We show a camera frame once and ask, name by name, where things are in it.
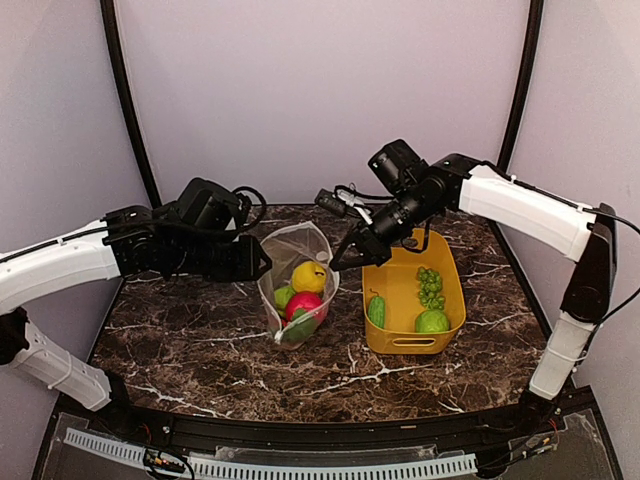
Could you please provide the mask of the clear dotted zip top bag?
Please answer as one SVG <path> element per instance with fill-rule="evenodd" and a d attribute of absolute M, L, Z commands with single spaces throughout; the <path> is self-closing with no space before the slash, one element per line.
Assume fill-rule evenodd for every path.
<path fill-rule="evenodd" d="M 267 235 L 261 247 L 272 261 L 258 281 L 267 329 L 276 346 L 295 350 L 325 321 L 340 283 L 329 268 L 330 244 L 307 221 Z"/>

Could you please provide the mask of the green toy chayote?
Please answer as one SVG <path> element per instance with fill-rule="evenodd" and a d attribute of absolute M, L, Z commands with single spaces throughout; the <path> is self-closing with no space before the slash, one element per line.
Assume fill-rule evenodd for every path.
<path fill-rule="evenodd" d="M 274 305 L 278 311 L 284 311 L 296 294 L 295 289 L 291 285 L 282 286 L 274 291 Z"/>

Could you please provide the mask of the yellow toy lemon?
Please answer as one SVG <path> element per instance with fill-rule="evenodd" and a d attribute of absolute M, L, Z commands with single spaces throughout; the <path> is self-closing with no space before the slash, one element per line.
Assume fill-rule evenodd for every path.
<path fill-rule="evenodd" d="M 291 286 L 298 293 L 307 291 L 320 294 L 324 291 L 326 281 L 326 270 L 316 262 L 306 261 L 293 270 Z"/>

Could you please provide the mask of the red toy apple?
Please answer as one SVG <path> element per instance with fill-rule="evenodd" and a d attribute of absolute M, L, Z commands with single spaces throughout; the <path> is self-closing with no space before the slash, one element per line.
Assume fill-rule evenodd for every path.
<path fill-rule="evenodd" d="M 285 307 L 285 320 L 292 322 L 299 316 L 298 311 L 303 314 L 312 312 L 319 323 L 322 323 L 327 316 L 327 308 L 322 298 L 313 292 L 299 292 L 294 294 Z"/>

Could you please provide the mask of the yellow plastic basket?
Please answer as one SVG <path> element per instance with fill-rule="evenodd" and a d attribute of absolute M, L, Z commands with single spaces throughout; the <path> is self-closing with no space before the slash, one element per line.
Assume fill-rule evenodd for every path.
<path fill-rule="evenodd" d="M 385 355 L 435 355 L 445 350 L 466 320 L 461 282 L 453 255 L 444 237 L 423 228 L 413 230 L 412 239 L 420 253 L 394 247 L 392 257 L 380 267 L 362 269 L 363 308 L 375 296 L 385 301 L 384 326 L 365 320 L 368 347 Z M 450 328 L 445 332 L 419 333 L 415 321 L 425 310 L 419 298 L 419 270 L 432 269 L 440 274 L 444 297 L 444 315 Z"/>

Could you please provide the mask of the green toy guava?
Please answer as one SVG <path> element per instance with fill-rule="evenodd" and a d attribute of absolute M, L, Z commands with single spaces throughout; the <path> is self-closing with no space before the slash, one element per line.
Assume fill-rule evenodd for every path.
<path fill-rule="evenodd" d="M 415 319 L 417 333 L 444 333 L 449 329 L 449 319 L 441 310 L 425 310 Z"/>

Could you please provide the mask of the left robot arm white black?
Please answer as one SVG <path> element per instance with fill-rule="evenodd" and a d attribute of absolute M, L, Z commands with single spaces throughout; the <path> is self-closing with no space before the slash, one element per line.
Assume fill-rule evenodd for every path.
<path fill-rule="evenodd" d="M 1 363 L 57 390 L 120 436 L 141 427 L 125 389 L 103 370 L 79 360 L 31 321 L 25 304 L 78 285 L 155 272 L 165 279 L 197 275 L 208 281 L 257 281 L 272 261 L 246 228 L 186 223 L 170 210 L 135 206 L 105 215 L 63 236 L 1 257 Z"/>

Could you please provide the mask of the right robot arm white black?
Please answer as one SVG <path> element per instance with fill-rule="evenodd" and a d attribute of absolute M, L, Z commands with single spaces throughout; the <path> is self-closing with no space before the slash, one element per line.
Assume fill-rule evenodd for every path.
<path fill-rule="evenodd" d="M 559 318 L 529 381 L 532 395 L 510 413 L 517 432 L 534 432 L 549 416 L 546 400 L 558 396 L 607 315 L 616 272 L 613 209 L 558 197 L 461 154 L 428 164 L 410 149 L 387 145 L 368 166 L 391 196 L 376 213 L 357 206 L 355 194 L 342 186 L 323 190 L 315 199 L 338 217 L 353 213 L 360 219 L 334 254 L 334 271 L 383 265 L 391 258 L 393 243 L 445 210 L 501 223 L 574 262 Z"/>

